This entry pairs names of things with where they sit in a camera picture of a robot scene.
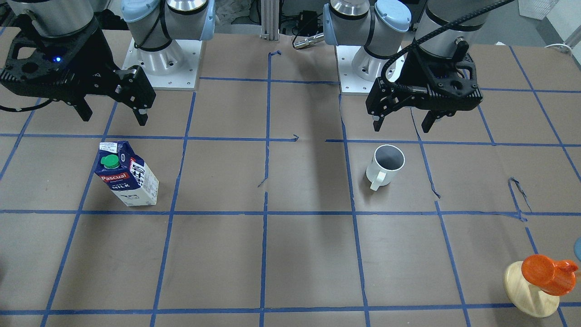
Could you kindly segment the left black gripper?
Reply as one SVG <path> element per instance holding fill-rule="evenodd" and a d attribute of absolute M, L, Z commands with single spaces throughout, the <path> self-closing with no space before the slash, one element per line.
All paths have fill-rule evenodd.
<path fill-rule="evenodd" d="M 476 66 L 467 48 L 459 48 L 450 59 L 438 58 L 421 48 L 411 50 L 395 82 L 375 80 L 366 99 L 375 132 L 388 114 L 403 106 L 429 110 L 421 128 L 429 133 L 436 122 L 457 110 L 473 110 L 483 99 Z"/>

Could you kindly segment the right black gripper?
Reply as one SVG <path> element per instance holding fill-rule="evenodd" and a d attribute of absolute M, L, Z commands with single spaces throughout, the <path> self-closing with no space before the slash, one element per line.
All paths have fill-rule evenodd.
<path fill-rule="evenodd" d="M 133 110 L 140 126 L 156 93 L 139 65 L 120 69 L 96 20 L 69 35 L 49 38 L 36 31 L 31 20 L 16 22 L 21 31 L 13 39 L 1 84 L 16 95 L 64 101 L 84 122 L 93 110 L 88 94 L 106 95 Z"/>

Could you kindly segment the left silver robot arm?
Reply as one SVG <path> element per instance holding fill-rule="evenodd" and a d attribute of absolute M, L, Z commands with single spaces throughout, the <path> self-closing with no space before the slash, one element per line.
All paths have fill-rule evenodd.
<path fill-rule="evenodd" d="M 401 48 L 412 25 L 399 0 L 330 0 L 322 11 L 325 42 L 359 46 L 354 69 L 373 85 L 365 105 L 378 132 L 388 114 L 405 106 L 425 110 L 421 126 L 475 109 L 483 99 L 469 54 L 492 0 L 428 0 L 413 41 Z"/>

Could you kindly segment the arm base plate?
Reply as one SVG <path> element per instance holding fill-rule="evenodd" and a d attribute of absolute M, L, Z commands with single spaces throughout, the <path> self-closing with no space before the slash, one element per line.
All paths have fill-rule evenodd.
<path fill-rule="evenodd" d="M 386 59 L 369 55 L 363 46 L 335 48 L 342 95 L 368 95 Z"/>
<path fill-rule="evenodd" d="M 132 39 L 123 68 L 141 66 L 155 90 L 195 91 L 204 47 L 199 40 L 172 40 L 168 47 L 148 52 L 135 48 Z"/>

